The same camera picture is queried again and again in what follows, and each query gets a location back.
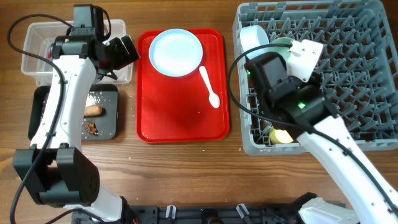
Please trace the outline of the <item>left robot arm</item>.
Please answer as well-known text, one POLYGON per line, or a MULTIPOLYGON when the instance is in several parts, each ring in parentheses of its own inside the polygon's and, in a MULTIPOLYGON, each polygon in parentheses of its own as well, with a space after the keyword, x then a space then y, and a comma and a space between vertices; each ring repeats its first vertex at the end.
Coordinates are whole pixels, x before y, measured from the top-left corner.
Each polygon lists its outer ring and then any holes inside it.
POLYGON ((111 37, 108 13, 77 4, 67 33, 58 36, 46 62, 53 68, 45 111, 28 149, 18 149, 13 166, 38 205, 78 212, 99 223, 138 223, 126 199, 100 185, 98 168, 81 151, 81 128, 92 84, 116 78, 139 58, 129 36, 111 37))

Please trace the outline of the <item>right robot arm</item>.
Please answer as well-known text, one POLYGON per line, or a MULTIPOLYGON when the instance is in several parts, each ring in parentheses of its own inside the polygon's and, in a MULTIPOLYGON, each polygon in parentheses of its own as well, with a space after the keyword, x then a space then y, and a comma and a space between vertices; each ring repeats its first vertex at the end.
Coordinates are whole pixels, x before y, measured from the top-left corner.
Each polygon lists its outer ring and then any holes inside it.
POLYGON ((360 150, 333 103, 309 84, 323 44, 304 40, 266 44, 266 53, 244 67, 259 101, 255 117, 282 129, 325 168, 354 208, 360 223, 397 223, 397 191, 360 150))

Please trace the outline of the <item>yellow plastic cup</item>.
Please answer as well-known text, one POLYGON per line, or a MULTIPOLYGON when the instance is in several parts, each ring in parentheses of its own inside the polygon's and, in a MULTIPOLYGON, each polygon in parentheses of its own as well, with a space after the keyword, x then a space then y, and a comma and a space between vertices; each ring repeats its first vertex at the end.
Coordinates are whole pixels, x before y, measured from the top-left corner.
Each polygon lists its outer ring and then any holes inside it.
POLYGON ((273 144, 290 144, 294 141, 286 130, 276 129, 273 126, 269 131, 269 138, 273 144))

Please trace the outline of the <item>light blue bowl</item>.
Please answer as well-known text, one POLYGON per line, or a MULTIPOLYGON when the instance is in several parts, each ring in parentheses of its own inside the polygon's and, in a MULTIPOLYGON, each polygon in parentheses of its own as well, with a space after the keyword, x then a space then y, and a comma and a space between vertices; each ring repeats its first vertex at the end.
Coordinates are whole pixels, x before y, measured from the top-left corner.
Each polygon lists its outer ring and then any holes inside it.
POLYGON ((269 39, 265 30, 259 25, 243 27, 239 34, 243 52, 260 45, 269 44, 269 39))

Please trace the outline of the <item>brown food scrap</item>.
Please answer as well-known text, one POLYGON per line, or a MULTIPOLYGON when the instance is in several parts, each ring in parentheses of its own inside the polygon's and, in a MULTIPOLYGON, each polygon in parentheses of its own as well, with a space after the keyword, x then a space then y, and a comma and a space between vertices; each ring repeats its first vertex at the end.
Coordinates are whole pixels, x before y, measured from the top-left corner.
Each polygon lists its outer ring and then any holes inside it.
POLYGON ((96 128, 96 125, 93 121, 87 121, 86 125, 85 125, 85 129, 89 134, 92 135, 97 135, 98 134, 98 130, 96 128))

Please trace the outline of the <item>green bowl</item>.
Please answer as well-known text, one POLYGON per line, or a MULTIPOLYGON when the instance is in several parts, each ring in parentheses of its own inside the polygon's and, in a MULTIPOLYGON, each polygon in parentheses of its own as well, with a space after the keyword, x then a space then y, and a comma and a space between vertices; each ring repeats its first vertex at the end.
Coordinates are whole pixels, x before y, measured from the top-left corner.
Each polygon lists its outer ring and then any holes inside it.
MULTIPOLYGON (((271 43, 272 44, 285 44, 285 45, 292 45, 293 39, 288 37, 280 37, 274 39, 271 43)), ((293 53, 290 51, 290 47, 271 47, 270 52, 275 52, 279 54, 286 63, 290 63, 293 60, 293 53)))

